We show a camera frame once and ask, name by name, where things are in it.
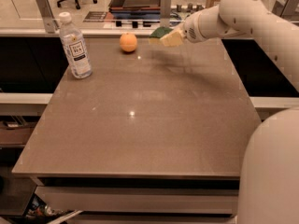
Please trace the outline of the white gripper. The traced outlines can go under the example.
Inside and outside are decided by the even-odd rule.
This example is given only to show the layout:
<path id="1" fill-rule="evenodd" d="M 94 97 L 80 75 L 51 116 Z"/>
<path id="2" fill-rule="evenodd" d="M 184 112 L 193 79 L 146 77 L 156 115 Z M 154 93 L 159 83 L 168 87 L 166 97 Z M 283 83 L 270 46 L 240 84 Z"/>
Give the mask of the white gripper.
<path id="1" fill-rule="evenodd" d="M 173 30 L 172 32 L 161 37 L 160 42 L 165 47 L 176 47 L 183 44 L 185 36 L 192 43 L 206 41 L 200 32 L 199 18 L 199 12 L 193 13 L 183 23 L 183 31 L 180 29 Z"/>

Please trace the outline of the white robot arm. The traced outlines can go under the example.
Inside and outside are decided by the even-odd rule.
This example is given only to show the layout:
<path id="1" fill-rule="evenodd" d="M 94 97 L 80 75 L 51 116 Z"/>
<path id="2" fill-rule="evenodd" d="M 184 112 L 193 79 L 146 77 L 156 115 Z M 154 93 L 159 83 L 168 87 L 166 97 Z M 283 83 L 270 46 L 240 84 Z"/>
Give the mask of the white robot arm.
<path id="1" fill-rule="evenodd" d="M 269 11 L 261 0 L 220 0 L 192 14 L 164 35 L 166 46 L 226 34 L 248 35 L 271 64 L 239 72 L 263 96 L 299 90 L 299 28 Z M 247 146 L 238 194 L 237 224 L 299 224 L 299 108 L 277 112 L 255 130 Z"/>

